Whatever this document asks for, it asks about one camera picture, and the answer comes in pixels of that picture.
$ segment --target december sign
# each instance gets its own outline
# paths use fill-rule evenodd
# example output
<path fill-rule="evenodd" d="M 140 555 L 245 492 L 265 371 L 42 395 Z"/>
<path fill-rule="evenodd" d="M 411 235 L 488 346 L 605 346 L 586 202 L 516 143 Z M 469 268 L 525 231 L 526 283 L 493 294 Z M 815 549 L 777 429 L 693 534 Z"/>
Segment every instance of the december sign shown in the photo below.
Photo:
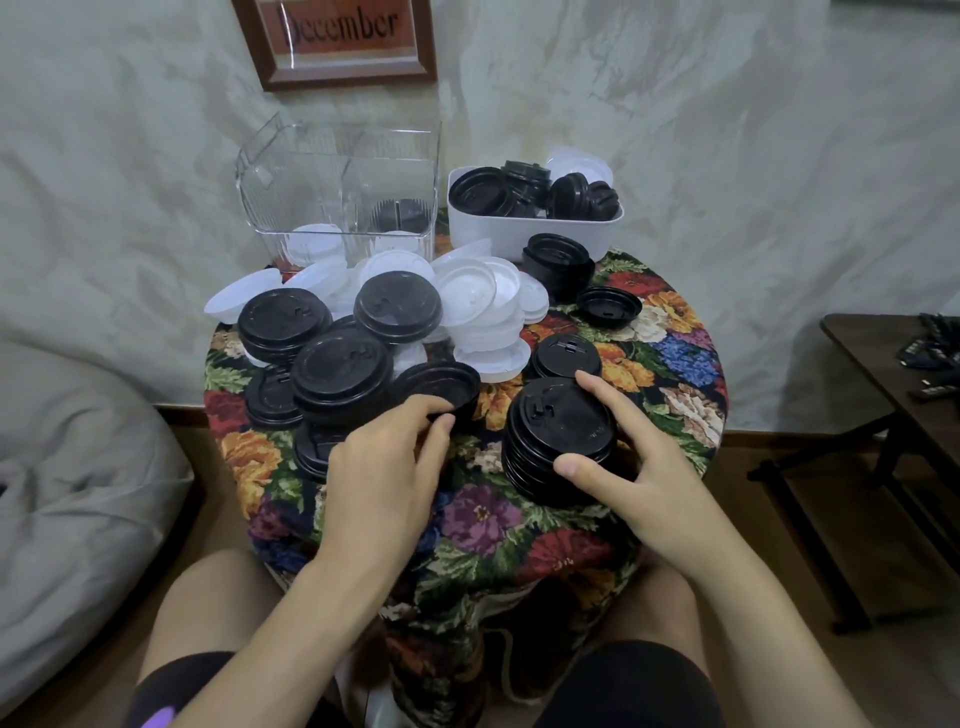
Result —
<path fill-rule="evenodd" d="M 435 81 L 429 0 L 233 0 L 264 90 Z"/>

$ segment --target stack of black cup lids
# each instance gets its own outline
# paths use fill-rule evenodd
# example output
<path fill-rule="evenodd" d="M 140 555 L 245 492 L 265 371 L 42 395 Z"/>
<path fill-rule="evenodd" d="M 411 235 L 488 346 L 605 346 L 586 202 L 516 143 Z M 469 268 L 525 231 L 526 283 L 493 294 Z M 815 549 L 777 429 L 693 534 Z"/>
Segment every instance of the stack of black cup lids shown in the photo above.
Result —
<path fill-rule="evenodd" d="M 546 202 L 547 217 L 557 220 L 612 220 L 620 211 L 620 197 L 606 182 L 587 182 L 582 172 L 555 180 Z"/>
<path fill-rule="evenodd" d="M 457 418 L 454 431 L 465 430 L 473 419 L 480 398 L 480 375 L 473 367 L 458 361 L 418 364 L 406 370 L 394 382 L 394 402 L 400 404 L 410 395 L 440 397 L 453 405 Z"/>
<path fill-rule="evenodd" d="M 297 470 L 303 477 L 318 485 L 324 485 L 330 466 L 330 452 L 346 439 L 345 433 L 329 432 L 304 423 L 294 435 L 294 462 L 297 463 Z"/>
<path fill-rule="evenodd" d="M 595 268 L 584 246 L 552 232 L 534 235 L 523 249 L 523 270 L 543 284 L 554 303 L 573 303 Z"/>
<path fill-rule="evenodd" d="M 365 331 L 341 328 L 314 339 L 291 370 L 294 402 L 319 428 L 349 432 L 391 404 L 394 360 Z"/>
<path fill-rule="evenodd" d="M 433 284 L 409 271 L 390 271 L 369 279 L 353 305 L 358 328 L 388 344 L 411 344 L 433 331 L 444 315 Z"/>
<path fill-rule="evenodd" d="M 592 503 L 553 470 L 553 461 L 574 452 L 598 463 L 616 447 L 613 415 L 572 379 L 535 379 L 520 390 L 507 412 L 503 471 L 524 496 L 565 508 Z"/>
<path fill-rule="evenodd" d="M 268 366 L 244 391 L 247 415 L 261 429 L 288 429 L 301 414 L 294 403 L 289 369 L 302 348 L 329 328 L 332 317 L 315 295 L 302 288 L 276 288 L 250 299 L 237 319 L 237 333 L 249 356 Z"/>
<path fill-rule="evenodd" d="M 530 368 L 536 376 L 573 379 L 580 370 L 599 376 L 603 362 L 592 342 L 572 333 L 555 333 L 537 344 L 530 357 Z"/>

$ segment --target wall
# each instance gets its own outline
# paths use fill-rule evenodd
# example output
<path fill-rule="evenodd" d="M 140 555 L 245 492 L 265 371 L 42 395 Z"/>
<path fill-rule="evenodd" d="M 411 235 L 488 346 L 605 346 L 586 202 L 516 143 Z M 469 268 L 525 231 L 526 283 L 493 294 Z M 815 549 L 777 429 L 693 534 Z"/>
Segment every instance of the wall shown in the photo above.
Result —
<path fill-rule="evenodd" d="M 611 161 L 621 247 L 707 323 L 732 427 L 882 412 L 817 322 L 957 290 L 960 18 L 825 0 L 433 5 L 436 89 L 283 97 L 259 91 L 228 0 L 5 6 L 0 327 L 199 401 L 200 309 L 263 261 L 238 145 L 280 106 L 439 103 L 444 168 L 560 143 Z"/>

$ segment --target dark wooden table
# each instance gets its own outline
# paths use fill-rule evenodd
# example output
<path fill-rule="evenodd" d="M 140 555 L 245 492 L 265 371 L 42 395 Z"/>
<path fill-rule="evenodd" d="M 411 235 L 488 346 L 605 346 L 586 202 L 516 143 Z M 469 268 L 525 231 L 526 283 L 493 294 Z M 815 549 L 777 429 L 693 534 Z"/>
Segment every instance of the dark wooden table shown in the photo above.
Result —
<path fill-rule="evenodd" d="M 834 631 L 848 633 L 921 616 L 929 610 L 869 615 L 783 477 L 783 471 L 829 452 L 849 449 L 886 431 L 871 483 L 888 489 L 944 560 L 960 573 L 960 532 L 956 526 L 937 503 L 908 492 L 894 476 L 900 456 L 914 450 L 924 456 L 952 491 L 960 494 L 960 409 L 950 399 L 921 403 L 907 394 L 922 389 L 922 380 L 929 375 L 907 369 L 897 359 L 902 347 L 924 335 L 916 316 L 837 313 L 824 317 L 821 328 L 890 402 L 893 412 L 780 460 L 765 460 L 748 477 L 765 483 L 780 504 L 840 613 Z"/>

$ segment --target purple flower print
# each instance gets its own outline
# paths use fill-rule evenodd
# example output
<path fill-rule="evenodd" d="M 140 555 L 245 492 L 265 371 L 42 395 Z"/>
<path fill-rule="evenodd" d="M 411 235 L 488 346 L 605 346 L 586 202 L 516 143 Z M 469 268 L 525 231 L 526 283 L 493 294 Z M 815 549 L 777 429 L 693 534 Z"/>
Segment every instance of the purple flower print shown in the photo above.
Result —
<path fill-rule="evenodd" d="M 522 522 L 520 509 L 489 485 L 468 483 L 444 508 L 444 536 L 481 556 L 490 556 L 506 530 Z"/>
<path fill-rule="evenodd" d="M 687 344 L 693 344 L 695 347 L 706 349 L 708 352 L 714 351 L 713 342 L 710 341 L 710 335 L 705 328 L 695 328 L 690 333 L 674 332 L 678 339 L 683 339 Z"/>

